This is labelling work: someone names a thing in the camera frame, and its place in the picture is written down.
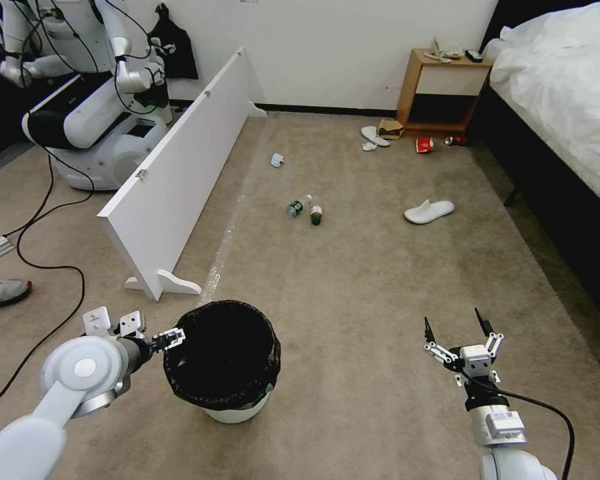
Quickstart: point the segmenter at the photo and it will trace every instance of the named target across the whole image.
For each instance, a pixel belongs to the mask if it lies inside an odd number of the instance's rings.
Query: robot
[[[85,335],[60,345],[42,367],[44,398],[30,415],[0,432],[1,480],[48,478],[65,449],[65,424],[108,407],[129,390],[131,374],[155,352],[185,340],[178,328],[147,340],[139,311],[120,318],[113,332],[106,307],[87,312],[82,320]]]
[[[425,351],[444,368],[455,373],[458,387],[467,394],[465,408],[471,416],[473,438],[487,452],[480,465],[481,480],[556,480],[555,474],[540,461],[518,449],[527,443],[525,425],[495,384],[500,377],[492,370],[498,349],[505,336],[495,333],[488,320],[475,309],[483,333],[484,345],[468,345],[446,349],[435,342],[429,320],[425,317]],[[570,457],[565,468],[568,474]]]
[[[34,79],[76,73],[24,115],[24,133],[54,156],[72,187],[91,189],[91,178],[94,189],[118,189],[167,132],[163,57],[171,46],[147,39],[147,54],[132,69],[128,60],[138,57],[130,55],[123,0],[1,4],[4,78],[26,88]],[[23,61],[26,43],[41,33],[55,54]]]
[[[533,455],[519,450],[527,442],[520,415],[495,387],[500,378],[491,367],[504,335],[475,310],[487,342],[447,350],[435,342],[425,318],[425,351],[456,373],[467,392],[473,436],[487,452],[482,456],[481,480],[556,480]],[[153,354],[177,348],[186,341],[179,328],[147,340],[139,311],[120,318],[112,330],[106,307],[82,317],[85,335],[56,348],[44,362],[40,383],[46,392],[30,415],[0,432],[0,480],[44,480],[53,471],[66,445],[65,424],[71,419],[108,407],[129,390],[131,374]],[[570,459],[565,466],[567,478]]]

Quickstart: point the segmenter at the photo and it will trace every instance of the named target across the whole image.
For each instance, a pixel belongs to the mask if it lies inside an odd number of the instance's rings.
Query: nightstand
[[[403,136],[462,134],[467,129],[492,63],[468,58],[441,63],[413,49],[395,119]]]

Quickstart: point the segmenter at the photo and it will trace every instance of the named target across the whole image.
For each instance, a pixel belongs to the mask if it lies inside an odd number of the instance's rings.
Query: water bottle
[[[320,205],[314,205],[311,207],[311,223],[314,225],[320,225],[322,222],[322,207]]]
[[[300,215],[300,213],[302,213],[302,210],[304,210],[305,206],[310,204],[310,195],[305,195],[304,197],[300,198],[300,200],[291,202],[287,207],[287,216],[289,218],[296,218],[298,215]]]

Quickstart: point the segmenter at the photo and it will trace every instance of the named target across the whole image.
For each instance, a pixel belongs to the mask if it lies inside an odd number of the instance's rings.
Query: telephone
[[[425,52],[427,58],[439,60],[442,63],[450,63],[451,60],[462,58],[463,51],[455,40],[438,40],[434,38],[431,42],[431,52]]]

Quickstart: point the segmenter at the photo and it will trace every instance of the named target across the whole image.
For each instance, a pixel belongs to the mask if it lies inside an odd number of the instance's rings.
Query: shoe
[[[0,280],[0,307],[19,302],[31,293],[31,282],[24,280]]]
[[[362,127],[360,133],[364,138],[378,145],[378,147],[388,147],[391,145],[391,143],[388,140],[384,140],[384,138],[378,137],[378,130],[373,125],[369,125],[368,127]]]
[[[455,205],[448,200],[434,203],[425,200],[419,207],[406,210],[405,218],[412,223],[422,225],[424,223],[432,222],[440,217],[444,217],[454,210]]]

